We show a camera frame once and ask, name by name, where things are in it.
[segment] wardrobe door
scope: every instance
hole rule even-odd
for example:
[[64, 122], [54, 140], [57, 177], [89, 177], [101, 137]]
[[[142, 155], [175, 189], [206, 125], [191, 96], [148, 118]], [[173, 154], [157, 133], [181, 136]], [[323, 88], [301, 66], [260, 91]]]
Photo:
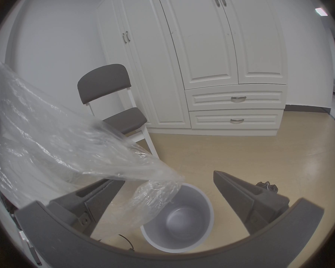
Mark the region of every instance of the wardrobe door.
[[[147, 118], [147, 126], [154, 126], [152, 124], [153, 118], [151, 118], [150, 109], [147, 106], [145, 97], [142, 94], [142, 88], [137, 83], [138, 73], [135, 69], [134, 62], [131, 57], [129, 45], [125, 43], [122, 34], [124, 29], [122, 28], [122, 22], [119, 15], [119, 7], [115, 0], [103, 0], [98, 8], [98, 31], [101, 38], [104, 55], [107, 60], [107, 64], [122, 64], [128, 71], [131, 90], [134, 96], [135, 103], [141, 112]], [[118, 92], [120, 99], [125, 107], [129, 109], [132, 107], [126, 90]]]
[[173, 40], [159, 0], [118, 0], [155, 127], [191, 128]]
[[228, 20], [219, 0], [161, 0], [185, 89], [237, 84]]
[[286, 84], [286, 49], [268, 0], [224, 0], [235, 43], [239, 83]]

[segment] ceiling light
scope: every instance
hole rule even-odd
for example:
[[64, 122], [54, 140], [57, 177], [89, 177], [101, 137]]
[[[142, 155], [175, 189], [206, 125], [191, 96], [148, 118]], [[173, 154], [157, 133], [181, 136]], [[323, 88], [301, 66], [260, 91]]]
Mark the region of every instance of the ceiling light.
[[322, 8], [316, 8], [315, 11], [317, 11], [320, 16], [327, 16], [327, 13]]

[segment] clear plastic sheet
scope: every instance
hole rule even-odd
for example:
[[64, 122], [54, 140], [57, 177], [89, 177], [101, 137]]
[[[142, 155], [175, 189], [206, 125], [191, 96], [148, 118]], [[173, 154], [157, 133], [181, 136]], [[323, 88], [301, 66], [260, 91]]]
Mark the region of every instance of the clear plastic sheet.
[[183, 178], [101, 120], [72, 112], [0, 64], [0, 190], [17, 207], [101, 178], [145, 181], [105, 214], [103, 237], [153, 219]]

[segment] gray bucket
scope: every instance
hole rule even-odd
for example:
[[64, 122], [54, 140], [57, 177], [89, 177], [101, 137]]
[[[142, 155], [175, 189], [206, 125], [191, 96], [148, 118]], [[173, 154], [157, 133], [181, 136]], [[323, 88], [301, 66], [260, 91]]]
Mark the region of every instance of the gray bucket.
[[183, 184], [162, 211], [141, 227], [155, 248], [171, 253], [196, 248], [209, 236], [214, 222], [210, 200], [197, 187]]

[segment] wooden floor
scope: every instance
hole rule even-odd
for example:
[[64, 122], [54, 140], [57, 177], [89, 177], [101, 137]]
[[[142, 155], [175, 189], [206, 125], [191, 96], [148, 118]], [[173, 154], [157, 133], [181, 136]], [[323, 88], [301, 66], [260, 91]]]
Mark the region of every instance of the wooden floor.
[[[299, 267], [335, 226], [335, 121], [325, 113], [285, 112], [277, 136], [197, 136], [151, 134], [166, 164], [203, 190], [214, 207], [209, 238], [191, 252], [210, 250], [248, 236], [245, 227], [213, 183], [220, 170], [256, 184], [270, 181], [292, 205], [304, 197], [325, 209], [311, 240], [290, 267]], [[103, 226], [93, 234], [99, 238]], [[148, 244], [139, 229], [125, 235], [137, 252], [163, 253]], [[103, 242], [124, 249], [117, 236]]]

